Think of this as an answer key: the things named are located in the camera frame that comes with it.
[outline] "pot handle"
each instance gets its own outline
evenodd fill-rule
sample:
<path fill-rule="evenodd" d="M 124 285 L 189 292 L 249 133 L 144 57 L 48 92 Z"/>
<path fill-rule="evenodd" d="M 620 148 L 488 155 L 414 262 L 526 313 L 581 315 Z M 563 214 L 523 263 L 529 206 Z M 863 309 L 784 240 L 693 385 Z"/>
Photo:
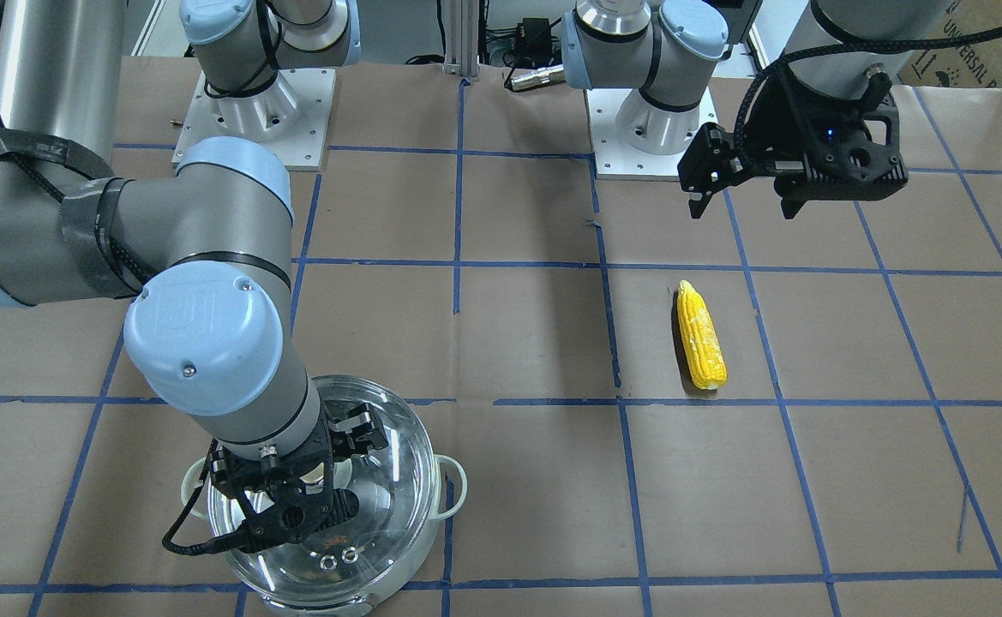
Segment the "pot handle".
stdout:
<path fill-rule="evenodd" d="M 195 483 L 199 481 L 199 472 L 203 470 L 203 458 L 199 458 L 193 462 L 190 468 L 187 468 L 187 472 L 184 472 L 184 477 L 180 480 L 180 505 L 187 504 L 187 500 L 192 496 L 192 491 L 195 490 Z M 198 504 L 196 507 L 192 508 L 192 516 L 196 519 L 207 520 L 206 512 L 199 512 Z"/>
<path fill-rule="evenodd" d="M 431 515 L 429 519 L 431 520 L 451 519 L 451 517 L 456 515 L 456 513 L 459 512 L 460 509 L 462 509 L 462 504 L 466 502 L 466 490 L 468 490 L 468 484 L 466 484 L 466 470 L 462 469 L 462 465 L 459 464 L 457 460 L 453 460 L 453 458 L 451 457 L 445 457 L 443 456 L 443 454 L 435 454 L 435 457 L 436 457 L 436 465 L 440 466 L 441 468 L 443 466 L 449 466 L 449 468 L 454 469 L 454 471 L 459 474 L 459 484 L 462 490 L 459 493 L 459 500 L 454 502 L 453 507 L 451 507 L 447 512 L 437 512 L 434 515 Z"/>

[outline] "transparent lid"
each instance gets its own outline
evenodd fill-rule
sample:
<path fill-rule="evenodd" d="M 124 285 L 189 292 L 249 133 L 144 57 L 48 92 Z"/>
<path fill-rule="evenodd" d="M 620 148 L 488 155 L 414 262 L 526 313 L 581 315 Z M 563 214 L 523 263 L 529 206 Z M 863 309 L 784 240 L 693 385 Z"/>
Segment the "transparent lid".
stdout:
<path fill-rule="evenodd" d="M 382 578 L 412 549 L 441 493 L 429 434 L 405 401 L 355 377 L 321 377 L 314 384 L 332 422 L 360 403 L 371 403 L 390 445 L 337 464 L 335 487 L 349 489 L 360 501 L 359 514 L 351 522 L 318 531 L 303 543 L 256 555 L 237 550 L 225 554 L 243 583 L 288 605 L 344 602 Z M 317 480 L 321 473 L 314 476 Z M 265 493 L 249 499 L 258 512 L 271 505 Z M 222 493 L 211 489 L 207 500 L 215 535 L 233 531 L 245 519 L 237 502 Z"/>

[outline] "corn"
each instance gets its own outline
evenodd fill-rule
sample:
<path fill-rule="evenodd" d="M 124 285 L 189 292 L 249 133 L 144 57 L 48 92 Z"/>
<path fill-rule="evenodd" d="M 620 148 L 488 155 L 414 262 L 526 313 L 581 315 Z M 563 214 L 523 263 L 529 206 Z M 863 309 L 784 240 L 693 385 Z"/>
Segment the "corn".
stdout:
<path fill-rule="evenodd" d="M 684 341 L 687 368 L 691 381 L 700 390 L 717 390 L 728 379 L 725 361 L 720 357 L 720 345 L 713 332 L 713 321 L 705 301 L 688 281 L 679 281 L 676 293 L 676 319 Z"/>

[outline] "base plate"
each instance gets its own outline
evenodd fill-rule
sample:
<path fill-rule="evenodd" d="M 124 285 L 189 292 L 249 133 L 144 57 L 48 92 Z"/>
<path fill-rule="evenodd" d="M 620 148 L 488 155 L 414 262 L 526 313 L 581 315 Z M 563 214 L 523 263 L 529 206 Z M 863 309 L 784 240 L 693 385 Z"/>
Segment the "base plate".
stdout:
<path fill-rule="evenodd" d="M 325 140 L 329 133 L 329 113 L 333 110 L 333 91 L 337 74 L 332 68 L 300 68 L 281 72 L 294 92 L 299 95 L 302 117 L 288 132 L 269 141 L 261 141 L 292 171 L 321 171 L 325 155 Z M 228 135 L 211 113 L 211 100 L 203 94 L 203 74 L 195 83 L 195 93 L 188 105 L 180 137 L 172 152 L 172 164 L 179 164 L 184 151 L 199 141 L 217 135 Z"/>
<path fill-rule="evenodd" d="M 684 151 L 673 155 L 650 155 L 626 143 L 614 125 L 622 101 L 630 90 L 620 87 L 600 87 L 588 90 L 588 127 L 591 129 L 591 144 L 596 152 L 596 175 L 609 180 L 679 180 L 676 164 Z M 713 110 L 713 99 L 709 89 L 702 94 L 699 102 L 699 117 L 702 121 L 717 121 Z"/>

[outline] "cardboard box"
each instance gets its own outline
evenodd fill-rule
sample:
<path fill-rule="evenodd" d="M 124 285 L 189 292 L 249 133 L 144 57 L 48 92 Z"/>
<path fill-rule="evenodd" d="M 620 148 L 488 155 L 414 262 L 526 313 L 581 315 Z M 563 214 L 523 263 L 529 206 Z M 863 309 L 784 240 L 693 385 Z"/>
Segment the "cardboard box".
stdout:
<path fill-rule="evenodd" d="M 1002 25 L 1002 0 L 954 0 L 930 39 L 950 38 Z M 1002 39 L 951 50 L 915 51 L 900 70 L 910 86 L 1002 87 Z"/>

